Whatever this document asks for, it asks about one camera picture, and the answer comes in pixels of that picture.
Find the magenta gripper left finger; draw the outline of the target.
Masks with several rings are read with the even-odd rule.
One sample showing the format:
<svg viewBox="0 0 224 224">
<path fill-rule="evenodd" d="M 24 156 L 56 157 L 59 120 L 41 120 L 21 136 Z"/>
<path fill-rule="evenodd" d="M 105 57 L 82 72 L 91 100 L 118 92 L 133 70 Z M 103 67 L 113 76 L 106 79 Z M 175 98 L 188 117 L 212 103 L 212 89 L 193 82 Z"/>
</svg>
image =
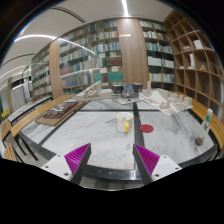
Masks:
<svg viewBox="0 0 224 224">
<path fill-rule="evenodd" d="M 85 167 L 91 155 L 91 144 L 87 143 L 67 153 L 64 158 L 72 172 L 71 181 L 80 184 Z"/>
</svg>

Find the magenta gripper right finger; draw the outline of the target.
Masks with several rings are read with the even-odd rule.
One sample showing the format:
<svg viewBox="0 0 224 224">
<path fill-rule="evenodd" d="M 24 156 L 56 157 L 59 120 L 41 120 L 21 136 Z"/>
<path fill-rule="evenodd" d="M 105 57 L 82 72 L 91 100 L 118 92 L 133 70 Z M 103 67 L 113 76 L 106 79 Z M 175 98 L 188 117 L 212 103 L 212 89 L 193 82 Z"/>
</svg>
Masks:
<svg viewBox="0 0 224 224">
<path fill-rule="evenodd" d="M 143 184 L 150 184 L 152 182 L 152 172 L 154 171 L 160 157 L 137 144 L 133 145 L 133 156 L 137 163 Z"/>
</svg>

